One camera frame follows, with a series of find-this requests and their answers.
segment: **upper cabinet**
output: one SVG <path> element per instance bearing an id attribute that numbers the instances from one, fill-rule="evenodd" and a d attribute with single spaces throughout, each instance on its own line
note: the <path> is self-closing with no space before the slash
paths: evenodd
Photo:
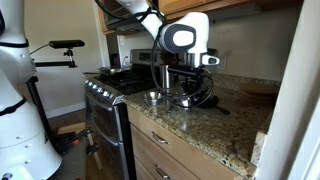
<path id="1" fill-rule="evenodd" d="M 188 12 L 215 12 L 242 5 L 255 4 L 261 11 L 301 6 L 303 0 L 159 0 L 159 9 L 168 20 L 183 17 Z"/>

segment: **stove knob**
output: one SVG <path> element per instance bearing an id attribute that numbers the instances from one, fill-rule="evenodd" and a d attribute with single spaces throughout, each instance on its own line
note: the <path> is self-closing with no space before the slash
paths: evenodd
<path id="1" fill-rule="evenodd" d="M 104 97 L 108 97 L 110 95 L 110 93 L 108 91 L 104 91 L 102 94 Z"/>
<path id="2" fill-rule="evenodd" d="M 96 85 L 96 84 L 94 84 L 93 86 L 92 86 L 92 89 L 94 89 L 94 90 L 96 90 L 96 89 L 98 89 L 98 85 Z"/>
<path id="3" fill-rule="evenodd" d="M 102 92 L 103 92 L 102 87 L 99 87 L 98 90 L 97 90 L 97 92 L 98 92 L 98 93 L 102 93 Z"/>

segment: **granite countertop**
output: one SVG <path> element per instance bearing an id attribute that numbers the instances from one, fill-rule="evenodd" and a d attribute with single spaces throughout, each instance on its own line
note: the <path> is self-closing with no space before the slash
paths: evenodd
<path id="1" fill-rule="evenodd" d="M 247 104 L 239 91 L 214 87 L 213 95 L 220 99 L 218 106 L 229 110 L 229 115 L 216 108 L 184 110 L 178 106 L 168 113 L 165 102 L 148 106 L 144 93 L 126 96 L 124 102 L 243 177 L 254 177 L 256 166 L 250 159 L 256 134 L 272 107 Z"/>

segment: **wall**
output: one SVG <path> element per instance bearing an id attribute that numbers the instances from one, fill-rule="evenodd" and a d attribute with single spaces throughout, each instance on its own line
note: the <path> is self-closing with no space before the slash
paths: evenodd
<path id="1" fill-rule="evenodd" d="M 83 71 L 108 66 L 106 40 L 100 32 L 97 8 L 89 0 L 25 1 L 25 32 L 30 52 L 51 40 L 81 39 L 84 47 L 73 48 L 78 68 L 38 67 L 36 83 L 47 117 L 84 107 Z M 45 47 L 32 57 L 35 62 L 68 61 L 66 49 Z"/>
<path id="2" fill-rule="evenodd" d="M 282 80 L 297 24 L 295 8 L 224 19 L 210 24 L 208 48 L 227 55 L 225 70 L 210 71 L 268 80 Z M 151 48 L 147 32 L 125 36 L 122 57 L 131 48 Z"/>

